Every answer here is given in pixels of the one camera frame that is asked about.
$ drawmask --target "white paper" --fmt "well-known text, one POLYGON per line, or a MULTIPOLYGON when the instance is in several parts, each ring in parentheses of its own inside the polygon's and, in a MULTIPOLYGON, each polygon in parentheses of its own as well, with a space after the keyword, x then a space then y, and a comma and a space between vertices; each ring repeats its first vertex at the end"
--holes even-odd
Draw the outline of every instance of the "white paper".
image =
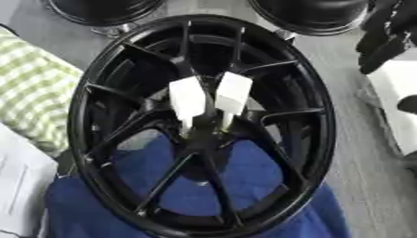
POLYGON ((44 211, 45 190, 57 166, 29 140, 0 124, 1 231, 19 236, 36 234, 44 211))

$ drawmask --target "blue fabric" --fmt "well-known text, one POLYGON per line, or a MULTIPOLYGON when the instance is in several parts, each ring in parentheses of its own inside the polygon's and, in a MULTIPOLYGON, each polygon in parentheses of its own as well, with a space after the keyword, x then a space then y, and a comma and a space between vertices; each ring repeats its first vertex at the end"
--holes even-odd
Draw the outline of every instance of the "blue fabric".
MULTIPOLYGON (((116 169, 138 194, 146 194, 173 164, 169 142, 158 138, 140 151, 118 152, 116 169)), ((222 180, 236 208, 248 207, 282 182, 280 168, 250 141, 237 143, 222 180)), ((209 185, 179 178, 164 194, 161 205, 185 215, 209 216, 220 211, 209 185)), ((144 238, 105 209, 78 177, 60 178, 47 191, 50 230, 55 238, 144 238)), ((330 188, 322 186, 297 216, 259 238, 348 238, 343 212, 330 188)))

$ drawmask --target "white foam block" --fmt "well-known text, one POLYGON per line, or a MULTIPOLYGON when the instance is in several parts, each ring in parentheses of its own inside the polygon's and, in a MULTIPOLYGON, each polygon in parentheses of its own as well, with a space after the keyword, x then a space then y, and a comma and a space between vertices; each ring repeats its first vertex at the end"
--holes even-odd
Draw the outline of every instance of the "white foam block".
POLYGON ((389 60, 368 76, 404 155, 417 151, 417 115, 402 112, 397 105, 407 96, 417 95, 416 69, 417 60, 389 60))
POLYGON ((216 91, 216 108, 240 115, 249 98, 252 83, 250 78, 226 72, 216 91))
POLYGON ((206 94, 195 76, 169 83, 169 96, 181 121, 189 121, 205 111, 206 94))

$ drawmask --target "gray floor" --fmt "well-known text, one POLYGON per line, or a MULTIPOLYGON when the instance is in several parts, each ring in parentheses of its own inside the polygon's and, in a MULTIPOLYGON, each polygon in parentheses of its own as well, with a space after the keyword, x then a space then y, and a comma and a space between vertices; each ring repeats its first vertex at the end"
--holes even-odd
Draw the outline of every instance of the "gray floor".
MULTIPOLYGON (((17 9, 18 1, 14 1, 0 4, 0 22, 9 23, 24 39, 81 69, 108 43, 88 28, 45 11, 35 0, 21 1, 17 9)), ((272 28, 243 0, 171 0, 156 16, 193 12, 232 15, 272 28)), ((365 80, 356 66, 354 48, 359 37, 360 31, 353 31, 325 38, 300 37, 296 41, 325 80, 336 108, 338 145, 328 182, 354 237, 417 237, 416 180, 387 149, 372 110, 355 97, 365 80)))

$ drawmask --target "plaid fabric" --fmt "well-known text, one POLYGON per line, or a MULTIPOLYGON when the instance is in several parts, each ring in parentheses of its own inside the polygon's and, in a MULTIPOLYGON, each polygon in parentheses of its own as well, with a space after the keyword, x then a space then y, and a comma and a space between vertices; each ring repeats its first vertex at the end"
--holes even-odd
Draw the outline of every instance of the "plaid fabric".
POLYGON ((67 113, 81 73, 0 28, 0 121, 59 155, 68 148, 67 113))

